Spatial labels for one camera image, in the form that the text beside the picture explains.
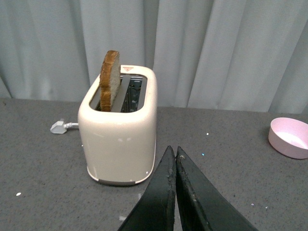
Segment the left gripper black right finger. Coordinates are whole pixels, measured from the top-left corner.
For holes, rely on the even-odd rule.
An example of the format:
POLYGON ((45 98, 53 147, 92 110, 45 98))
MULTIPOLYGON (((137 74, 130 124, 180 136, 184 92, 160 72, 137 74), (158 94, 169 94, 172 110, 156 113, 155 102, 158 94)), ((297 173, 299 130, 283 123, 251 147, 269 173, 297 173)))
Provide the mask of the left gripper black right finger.
POLYGON ((179 146, 176 191, 184 231, 256 231, 179 146))

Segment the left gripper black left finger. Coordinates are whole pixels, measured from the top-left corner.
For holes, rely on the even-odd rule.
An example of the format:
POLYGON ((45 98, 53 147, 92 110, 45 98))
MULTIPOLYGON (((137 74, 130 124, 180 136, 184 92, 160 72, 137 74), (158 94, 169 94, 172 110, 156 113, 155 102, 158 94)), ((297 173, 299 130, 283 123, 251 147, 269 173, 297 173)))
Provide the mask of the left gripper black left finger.
POLYGON ((176 161, 168 146, 144 194, 127 216, 120 231, 172 231, 176 197, 176 161))

